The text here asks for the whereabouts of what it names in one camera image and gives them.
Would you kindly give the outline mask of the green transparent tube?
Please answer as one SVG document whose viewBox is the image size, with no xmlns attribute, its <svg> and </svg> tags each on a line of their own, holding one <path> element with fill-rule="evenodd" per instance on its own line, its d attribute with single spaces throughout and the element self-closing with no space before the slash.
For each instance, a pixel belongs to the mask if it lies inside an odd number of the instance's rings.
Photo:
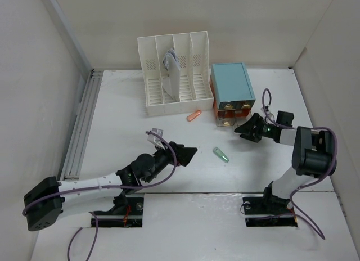
<svg viewBox="0 0 360 261">
<path fill-rule="evenodd" d="M 219 157 L 223 162 L 228 163 L 229 162 L 229 157 L 218 147 L 215 147 L 213 149 L 213 153 L 217 155 L 217 157 Z"/>
</svg>

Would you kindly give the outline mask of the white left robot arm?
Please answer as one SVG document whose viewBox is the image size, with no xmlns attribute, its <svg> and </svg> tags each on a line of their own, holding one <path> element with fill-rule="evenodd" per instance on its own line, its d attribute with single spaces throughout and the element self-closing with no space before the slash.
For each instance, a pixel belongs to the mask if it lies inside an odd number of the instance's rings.
<svg viewBox="0 0 360 261">
<path fill-rule="evenodd" d="M 125 168 L 98 178 L 80 181 L 57 181 L 47 177 L 24 195 L 22 215 L 28 231 L 40 231 L 57 220 L 84 212 L 105 211 L 120 214 L 127 205 L 126 196 L 154 187 L 155 179 L 167 166 L 174 169 L 187 166 L 197 153 L 173 141 L 164 143 L 153 154 L 141 154 Z"/>
</svg>

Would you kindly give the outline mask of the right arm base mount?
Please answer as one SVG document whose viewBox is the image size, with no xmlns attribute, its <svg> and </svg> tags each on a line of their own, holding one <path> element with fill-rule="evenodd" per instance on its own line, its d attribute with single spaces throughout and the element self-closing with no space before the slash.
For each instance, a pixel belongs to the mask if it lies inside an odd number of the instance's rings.
<svg viewBox="0 0 360 261">
<path fill-rule="evenodd" d="M 279 198 L 266 187 L 262 196 L 242 197 L 243 214 L 247 227 L 297 227 L 293 207 L 289 198 Z"/>
</svg>

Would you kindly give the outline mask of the teal orange drawer box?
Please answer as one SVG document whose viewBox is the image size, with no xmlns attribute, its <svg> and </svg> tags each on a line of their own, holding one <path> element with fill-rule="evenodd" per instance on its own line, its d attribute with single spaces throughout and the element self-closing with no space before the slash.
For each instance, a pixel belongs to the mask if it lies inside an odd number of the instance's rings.
<svg viewBox="0 0 360 261">
<path fill-rule="evenodd" d="M 210 88 L 218 127 L 234 127 L 248 117 L 256 98 L 245 63 L 213 64 Z"/>
</svg>

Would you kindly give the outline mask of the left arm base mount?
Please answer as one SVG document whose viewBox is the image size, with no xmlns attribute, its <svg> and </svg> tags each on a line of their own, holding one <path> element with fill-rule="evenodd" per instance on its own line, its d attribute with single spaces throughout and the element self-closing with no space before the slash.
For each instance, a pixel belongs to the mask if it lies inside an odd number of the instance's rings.
<svg viewBox="0 0 360 261">
<path fill-rule="evenodd" d="M 134 193 L 115 198 L 114 206 L 108 210 L 95 211 L 98 226 L 102 228 L 141 228 L 145 195 Z"/>
</svg>

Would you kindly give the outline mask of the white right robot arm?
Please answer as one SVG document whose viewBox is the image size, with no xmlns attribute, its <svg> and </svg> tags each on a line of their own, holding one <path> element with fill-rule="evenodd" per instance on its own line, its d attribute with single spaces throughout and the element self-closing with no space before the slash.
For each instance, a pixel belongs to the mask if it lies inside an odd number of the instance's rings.
<svg viewBox="0 0 360 261">
<path fill-rule="evenodd" d="M 276 121 L 254 113 L 243 125 L 235 129 L 241 138 L 258 143 L 263 137 L 275 143 L 292 147 L 291 167 L 272 181 L 259 198 L 262 209 L 272 213 L 280 206 L 291 203 L 291 194 L 315 185 L 334 173 L 336 169 L 337 140 L 328 128 L 293 127 L 294 114 L 279 111 Z"/>
</svg>

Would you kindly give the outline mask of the white spiral bound manual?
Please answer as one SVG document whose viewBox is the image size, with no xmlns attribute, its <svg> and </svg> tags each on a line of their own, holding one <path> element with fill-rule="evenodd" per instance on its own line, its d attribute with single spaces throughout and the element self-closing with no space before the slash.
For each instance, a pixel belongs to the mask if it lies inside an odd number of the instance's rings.
<svg viewBox="0 0 360 261">
<path fill-rule="evenodd" d="M 174 48 L 167 50 L 165 53 L 163 65 L 166 69 L 167 77 L 162 79 L 162 86 L 175 102 L 179 102 L 181 67 Z"/>
</svg>

